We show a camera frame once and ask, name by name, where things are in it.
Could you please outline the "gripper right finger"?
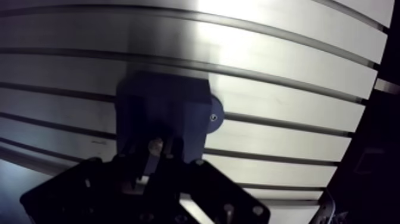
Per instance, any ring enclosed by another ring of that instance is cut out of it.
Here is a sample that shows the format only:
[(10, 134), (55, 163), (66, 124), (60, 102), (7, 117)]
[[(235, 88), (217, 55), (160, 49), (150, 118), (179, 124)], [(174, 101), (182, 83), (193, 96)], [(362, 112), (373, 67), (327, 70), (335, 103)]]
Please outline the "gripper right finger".
[(149, 152), (159, 156), (155, 172), (146, 187), (149, 223), (196, 223), (180, 203), (181, 194), (190, 199), (214, 223), (268, 223), (271, 212), (211, 163), (183, 161), (183, 141), (166, 143), (157, 138)]

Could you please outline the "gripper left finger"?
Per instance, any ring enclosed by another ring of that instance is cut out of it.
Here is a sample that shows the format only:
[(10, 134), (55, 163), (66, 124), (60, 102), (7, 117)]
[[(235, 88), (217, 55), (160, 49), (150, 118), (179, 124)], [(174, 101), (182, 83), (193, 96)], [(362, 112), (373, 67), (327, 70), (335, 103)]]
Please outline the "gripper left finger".
[(33, 223), (155, 223), (155, 203), (138, 181), (156, 149), (156, 139), (128, 141), (111, 161), (84, 160), (27, 191), (20, 202)]

